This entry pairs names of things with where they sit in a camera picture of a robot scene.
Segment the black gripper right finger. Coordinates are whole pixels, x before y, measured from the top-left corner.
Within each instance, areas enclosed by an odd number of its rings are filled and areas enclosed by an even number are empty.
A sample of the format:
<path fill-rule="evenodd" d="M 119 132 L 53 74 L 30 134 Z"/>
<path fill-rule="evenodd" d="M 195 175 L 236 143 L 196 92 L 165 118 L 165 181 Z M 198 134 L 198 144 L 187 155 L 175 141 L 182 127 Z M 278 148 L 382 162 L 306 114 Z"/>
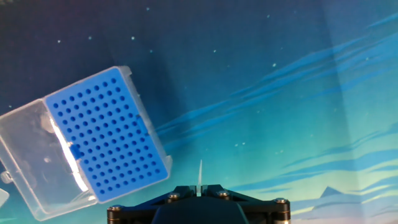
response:
<path fill-rule="evenodd" d="M 245 218 L 248 223 L 285 224 L 291 223 L 290 201 L 279 197 L 272 200 L 260 200 L 232 190 L 225 189 L 220 184 L 202 185 L 202 197 L 213 197 L 231 202 L 238 209 L 225 208 L 228 215 Z"/>

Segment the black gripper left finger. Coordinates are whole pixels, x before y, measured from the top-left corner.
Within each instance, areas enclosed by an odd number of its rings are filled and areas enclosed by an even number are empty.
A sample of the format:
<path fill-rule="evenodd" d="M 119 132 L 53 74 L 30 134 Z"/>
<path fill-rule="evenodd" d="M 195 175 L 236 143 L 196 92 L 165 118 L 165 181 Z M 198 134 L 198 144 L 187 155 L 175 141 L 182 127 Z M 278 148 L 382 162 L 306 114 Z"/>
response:
<path fill-rule="evenodd" d="M 152 223 L 156 212 L 163 205 L 195 197 L 196 194 L 197 188 L 194 185 L 183 185 L 136 206 L 112 205 L 107 208 L 107 224 Z"/>

